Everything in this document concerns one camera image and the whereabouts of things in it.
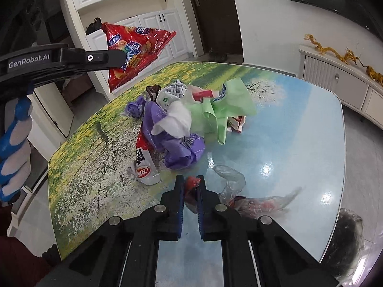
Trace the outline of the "left blue white gloved hand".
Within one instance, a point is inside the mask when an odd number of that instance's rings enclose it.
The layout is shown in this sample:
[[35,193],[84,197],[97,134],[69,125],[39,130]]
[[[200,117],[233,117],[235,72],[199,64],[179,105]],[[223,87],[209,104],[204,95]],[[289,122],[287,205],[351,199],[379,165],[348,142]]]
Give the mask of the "left blue white gloved hand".
[[29,98],[13,100],[6,105],[8,127],[1,137],[1,202],[10,203],[30,175],[28,135],[33,121]]

